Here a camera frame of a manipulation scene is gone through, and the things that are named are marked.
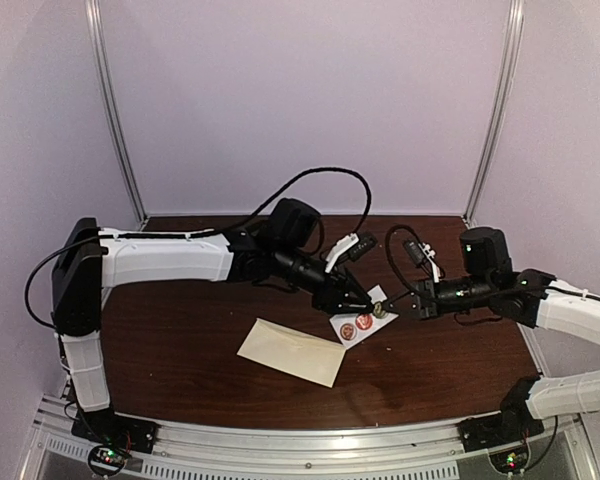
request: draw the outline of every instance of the dark wood tabletop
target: dark wood tabletop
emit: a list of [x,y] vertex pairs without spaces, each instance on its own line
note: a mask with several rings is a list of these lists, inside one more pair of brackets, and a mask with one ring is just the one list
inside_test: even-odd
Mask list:
[[[323,218],[326,245],[357,221]],[[196,230],[232,220],[153,218],[147,230]],[[434,247],[449,278],[464,274],[460,218],[375,216],[363,230],[382,242],[395,223],[411,225]],[[422,278],[406,260],[401,266],[408,278]],[[380,284],[388,294],[401,290],[380,246],[351,264],[351,271],[366,288]],[[488,315],[482,311],[473,318]],[[401,316],[349,350],[334,387],[326,388],[236,355],[258,317],[337,341],[328,316],[313,310],[304,292],[202,281],[116,288],[104,310],[102,332],[116,409],[226,427],[400,425],[497,410],[518,378],[536,373],[518,327],[509,320],[463,327],[452,316],[429,321]]]

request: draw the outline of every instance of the white wall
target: white wall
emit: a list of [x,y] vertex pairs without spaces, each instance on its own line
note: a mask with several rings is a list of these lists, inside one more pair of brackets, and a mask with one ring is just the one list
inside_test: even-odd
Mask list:
[[[42,392],[62,379],[22,300],[31,268],[80,216],[130,228],[80,0],[0,1],[0,480],[13,478]],[[33,289],[50,310],[49,272]]]
[[[508,0],[111,0],[107,52],[152,213],[253,210],[353,167],[375,213],[456,213],[477,170]],[[293,193],[357,213],[353,180]]]
[[[600,293],[600,0],[527,2],[504,129],[476,220],[516,268]],[[600,367],[600,348],[537,333],[551,374]],[[587,420],[600,461],[600,415]]]

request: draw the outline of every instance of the beige envelope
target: beige envelope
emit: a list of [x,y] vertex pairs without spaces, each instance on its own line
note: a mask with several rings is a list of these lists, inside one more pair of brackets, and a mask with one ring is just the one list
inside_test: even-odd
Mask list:
[[258,319],[238,355],[281,372],[333,387],[343,345]]

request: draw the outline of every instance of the round logo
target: round logo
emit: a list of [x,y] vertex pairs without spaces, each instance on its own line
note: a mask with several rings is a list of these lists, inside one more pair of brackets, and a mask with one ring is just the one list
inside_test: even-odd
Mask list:
[[358,330],[356,330],[355,325],[352,323],[345,323],[340,327],[340,336],[345,340],[353,340],[356,337],[356,333],[358,333]]
[[369,330],[373,326],[373,317],[368,313],[358,315],[356,325],[360,330]]

